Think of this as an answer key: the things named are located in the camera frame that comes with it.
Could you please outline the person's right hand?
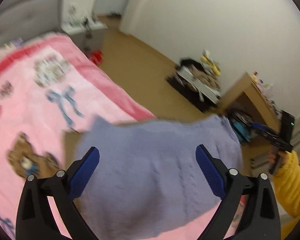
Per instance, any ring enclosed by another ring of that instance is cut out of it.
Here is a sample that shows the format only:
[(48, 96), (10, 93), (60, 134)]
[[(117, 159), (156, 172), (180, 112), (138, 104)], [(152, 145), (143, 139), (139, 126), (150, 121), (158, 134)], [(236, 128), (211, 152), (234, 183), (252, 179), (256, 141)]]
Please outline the person's right hand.
[(289, 157), (290, 153), (289, 152), (272, 152), (269, 151), (268, 153), (268, 161), (270, 164), (270, 171), (275, 172), (276, 169), (279, 169), (282, 165), (284, 165)]

